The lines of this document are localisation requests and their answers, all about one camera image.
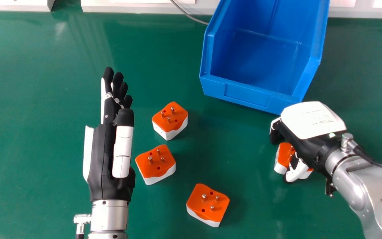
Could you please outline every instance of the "green table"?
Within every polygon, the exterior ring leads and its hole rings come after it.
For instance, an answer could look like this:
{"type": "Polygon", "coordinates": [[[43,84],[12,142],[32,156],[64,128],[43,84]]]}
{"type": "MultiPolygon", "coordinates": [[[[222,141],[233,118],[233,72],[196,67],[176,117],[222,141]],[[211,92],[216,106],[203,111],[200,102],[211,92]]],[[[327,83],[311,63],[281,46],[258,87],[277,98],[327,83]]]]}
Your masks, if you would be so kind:
{"type": "MultiPolygon", "coordinates": [[[[323,194],[321,175],[286,185],[273,171],[275,115],[203,95],[204,30],[182,15],[84,14],[77,1],[0,12],[0,239],[73,238],[74,214],[91,211],[83,136],[99,122],[106,66],[123,72],[134,97],[133,157],[166,143],[151,125],[166,103],[190,113],[167,142],[176,173],[152,186],[137,174],[130,238],[363,238],[343,198],[323,194]],[[196,183],[230,197],[221,227],[186,213],[196,183]]],[[[382,20],[329,19],[305,100],[330,106],[382,161],[382,20]]]]}

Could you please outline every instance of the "gray cable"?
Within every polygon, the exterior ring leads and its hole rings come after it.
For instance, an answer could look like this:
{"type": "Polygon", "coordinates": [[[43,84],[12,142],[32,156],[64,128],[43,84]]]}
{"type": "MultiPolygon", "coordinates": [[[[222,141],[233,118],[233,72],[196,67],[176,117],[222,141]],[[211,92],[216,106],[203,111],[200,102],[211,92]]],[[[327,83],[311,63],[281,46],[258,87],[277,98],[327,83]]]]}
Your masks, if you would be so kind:
{"type": "Polygon", "coordinates": [[[182,9],[174,0],[170,0],[173,5],[175,5],[179,11],[181,11],[184,15],[186,15],[188,18],[190,18],[191,20],[194,20],[198,23],[201,23],[201,24],[204,24],[204,25],[209,25],[209,23],[205,22],[205,21],[202,21],[200,19],[197,19],[197,18],[194,18],[193,16],[189,15],[187,12],[184,11],[184,9],[182,9]]]}

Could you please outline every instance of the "robotic arm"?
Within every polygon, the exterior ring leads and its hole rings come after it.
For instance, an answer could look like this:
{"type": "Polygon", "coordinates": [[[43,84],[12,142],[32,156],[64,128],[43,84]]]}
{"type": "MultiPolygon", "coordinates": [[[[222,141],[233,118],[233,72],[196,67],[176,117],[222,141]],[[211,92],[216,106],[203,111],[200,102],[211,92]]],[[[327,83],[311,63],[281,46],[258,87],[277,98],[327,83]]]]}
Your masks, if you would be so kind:
{"type": "Polygon", "coordinates": [[[89,185],[91,214],[78,214],[76,239],[127,239],[128,206],[135,187],[130,168],[134,113],[123,75],[107,67],[101,79],[101,124],[85,127],[83,176],[89,185]]]}
{"type": "Polygon", "coordinates": [[[326,194],[340,192],[359,216],[365,238],[382,239],[382,164],[354,141],[341,118],[320,102],[289,106],[270,128],[272,144],[283,138],[291,148],[283,150],[280,144],[275,170],[284,181],[307,178],[310,169],[322,173],[326,194]],[[280,170],[284,161],[289,165],[280,170]]]}

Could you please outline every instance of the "orange power plug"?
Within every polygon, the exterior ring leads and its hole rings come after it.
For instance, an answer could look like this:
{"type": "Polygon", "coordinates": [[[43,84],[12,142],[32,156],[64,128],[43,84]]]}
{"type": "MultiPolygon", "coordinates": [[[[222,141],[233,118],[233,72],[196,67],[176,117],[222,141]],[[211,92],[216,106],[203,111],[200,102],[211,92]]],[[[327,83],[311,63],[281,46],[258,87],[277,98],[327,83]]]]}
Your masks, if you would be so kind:
{"type": "Polygon", "coordinates": [[[188,125],[188,112],[176,102],[170,102],[153,116],[153,128],[165,140],[171,140],[188,125]]]}
{"type": "Polygon", "coordinates": [[[167,145],[160,145],[138,155],[135,162],[147,185],[157,183],[176,171],[176,161],[167,145]]]}
{"type": "Polygon", "coordinates": [[[197,183],[187,201],[187,212],[209,226],[219,227],[228,205],[229,198],[225,194],[197,183]]]}
{"type": "MultiPolygon", "coordinates": [[[[284,175],[289,166],[293,155],[296,153],[294,147],[288,142],[282,142],[279,144],[276,151],[274,171],[284,175]]],[[[299,177],[299,179],[307,179],[313,172],[313,168],[309,168],[306,173],[299,177]]]]}

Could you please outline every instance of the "blue plastic container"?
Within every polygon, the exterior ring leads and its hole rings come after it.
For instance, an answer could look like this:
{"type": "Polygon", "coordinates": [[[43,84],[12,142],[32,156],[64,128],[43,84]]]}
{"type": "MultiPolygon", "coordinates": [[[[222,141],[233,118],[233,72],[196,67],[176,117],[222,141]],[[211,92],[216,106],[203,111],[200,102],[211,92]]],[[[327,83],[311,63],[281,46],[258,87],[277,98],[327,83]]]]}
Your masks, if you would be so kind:
{"type": "Polygon", "coordinates": [[[221,0],[204,37],[204,94],[279,115],[320,64],[329,0],[221,0]]]}

